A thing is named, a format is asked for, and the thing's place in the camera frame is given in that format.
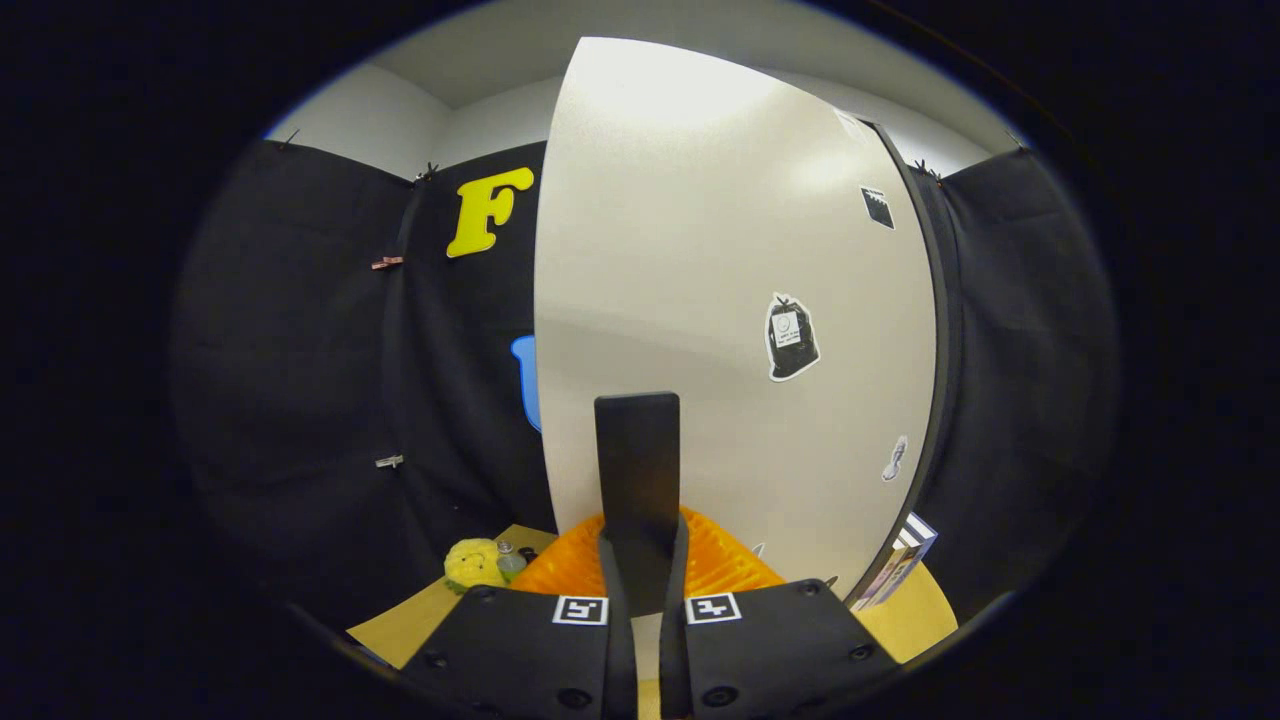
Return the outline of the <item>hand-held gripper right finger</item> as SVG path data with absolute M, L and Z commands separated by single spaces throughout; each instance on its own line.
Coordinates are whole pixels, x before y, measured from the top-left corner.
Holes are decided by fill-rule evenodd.
M 899 674 L 824 582 L 686 597 L 686 518 L 673 551 L 658 653 L 663 719 L 832 719 Z

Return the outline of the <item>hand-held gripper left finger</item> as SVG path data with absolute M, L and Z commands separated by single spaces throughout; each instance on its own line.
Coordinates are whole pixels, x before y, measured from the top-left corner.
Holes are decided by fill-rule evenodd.
M 476 585 L 402 667 L 406 682 L 448 719 L 635 719 L 634 632 L 604 529 L 595 515 L 545 552 L 586 550 L 602 591 Z

